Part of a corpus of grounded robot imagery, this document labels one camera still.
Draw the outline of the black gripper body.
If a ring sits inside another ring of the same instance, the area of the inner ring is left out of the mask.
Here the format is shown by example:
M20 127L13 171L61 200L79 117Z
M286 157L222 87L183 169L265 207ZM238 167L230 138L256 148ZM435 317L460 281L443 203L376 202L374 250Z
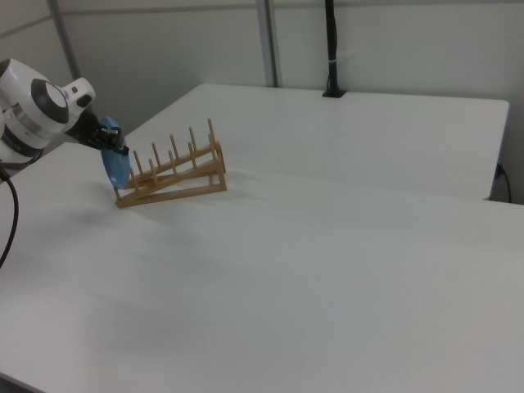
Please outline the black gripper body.
M97 116L90 110L83 111L76 123L66 132L66 134L86 147L91 147L97 150L103 148L99 139L102 135L102 125Z

